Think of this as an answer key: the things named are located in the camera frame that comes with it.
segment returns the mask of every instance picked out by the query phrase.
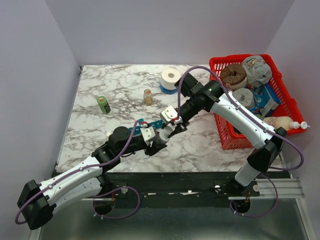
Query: wall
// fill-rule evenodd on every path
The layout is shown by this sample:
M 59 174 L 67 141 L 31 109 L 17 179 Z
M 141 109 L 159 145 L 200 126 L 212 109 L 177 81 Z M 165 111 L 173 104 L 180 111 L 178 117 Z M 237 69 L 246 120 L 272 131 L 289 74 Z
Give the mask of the wall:
M 290 139 L 305 156 L 304 166 L 294 174 L 302 181 L 314 230 L 320 238 L 319 9 L 317 0 L 296 0 L 266 53 L 274 59 L 291 97 L 296 99 L 304 119 L 311 125 L 304 134 Z M 289 147 L 284 149 L 284 155 L 293 165 L 300 160 Z
M 79 67 L 45 1 L 3 0 L 0 23 L 0 239 L 25 240 L 17 201 L 54 169 Z
M 263 53 L 293 0 L 46 0 L 80 64 L 207 64 Z

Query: roll of tape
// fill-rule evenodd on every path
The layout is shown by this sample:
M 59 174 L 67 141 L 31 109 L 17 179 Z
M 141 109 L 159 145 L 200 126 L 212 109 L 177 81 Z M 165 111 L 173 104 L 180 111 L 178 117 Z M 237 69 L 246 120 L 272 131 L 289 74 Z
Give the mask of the roll of tape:
M 161 73 L 160 88 L 165 94 L 177 92 L 175 83 L 181 78 L 181 73 L 173 68 L 168 68 Z

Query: glass jar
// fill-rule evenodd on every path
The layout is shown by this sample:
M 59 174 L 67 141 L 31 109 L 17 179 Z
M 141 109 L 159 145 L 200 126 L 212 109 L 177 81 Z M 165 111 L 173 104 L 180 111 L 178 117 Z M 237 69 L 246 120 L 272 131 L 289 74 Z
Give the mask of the glass jar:
M 151 105 L 154 102 L 152 99 L 152 93 L 150 89 L 144 90 L 143 100 L 144 100 L 144 103 L 147 105 Z

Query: red basket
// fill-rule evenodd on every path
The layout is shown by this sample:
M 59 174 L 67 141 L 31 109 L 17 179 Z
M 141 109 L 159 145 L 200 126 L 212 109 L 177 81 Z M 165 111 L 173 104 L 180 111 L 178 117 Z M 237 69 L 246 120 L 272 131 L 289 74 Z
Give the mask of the red basket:
M 221 71 L 229 64 L 242 64 L 243 60 L 247 57 L 252 56 L 251 54 L 240 54 L 240 55 L 230 55 L 224 57 L 213 57 L 210 59 L 209 65 L 212 71 L 214 71 L 218 77 L 220 77 Z M 272 113 L 274 117 L 288 116 L 294 121 L 299 123 L 303 122 L 304 119 L 297 107 L 297 102 L 295 99 L 290 97 L 284 83 L 282 82 L 282 74 L 278 71 L 274 61 L 267 54 L 260 54 L 265 62 L 270 66 L 272 71 L 272 78 L 269 80 L 270 85 L 275 91 L 276 95 L 281 101 L 275 111 Z M 216 126 L 218 128 L 222 148 L 224 150 L 229 149 L 246 149 L 252 148 L 251 143 L 243 134 L 237 134 L 234 127 L 227 122 L 223 117 L 214 114 Z M 305 130 L 291 129 L 287 131 L 287 135 L 300 134 Z

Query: marble tabletop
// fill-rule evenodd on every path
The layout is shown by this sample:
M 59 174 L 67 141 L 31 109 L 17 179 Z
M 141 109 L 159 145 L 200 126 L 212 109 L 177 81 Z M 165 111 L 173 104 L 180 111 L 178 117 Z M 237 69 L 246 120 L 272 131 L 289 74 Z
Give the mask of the marble tabletop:
M 177 107 L 177 93 L 167 95 L 160 90 L 161 72 L 174 68 L 183 74 L 194 65 L 85 65 L 76 92 L 70 120 L 56 171 L 62 173 L 108 140 L 116 127 L 132 127 L 143 118 L 148 123 L 160 119 L 167 106 Z M 209 73 L 196 69 L 191 74 L 205 84 Z M 150 89 L 153 104 L 143 101 L 144 90 Z M 97 104 L 98 96 L 106 96 L 111 112 L 104 115 Z M 214 116 L 201 111 L 190 120 L 188 130 L 175 135 L 154 156 L 143 151 L 122 158 L 110 172 L 229 172 L 238 171 L 247 161 L 252 148 L 223 150 Z M 278 159 L 274 166 L 281 166 Z

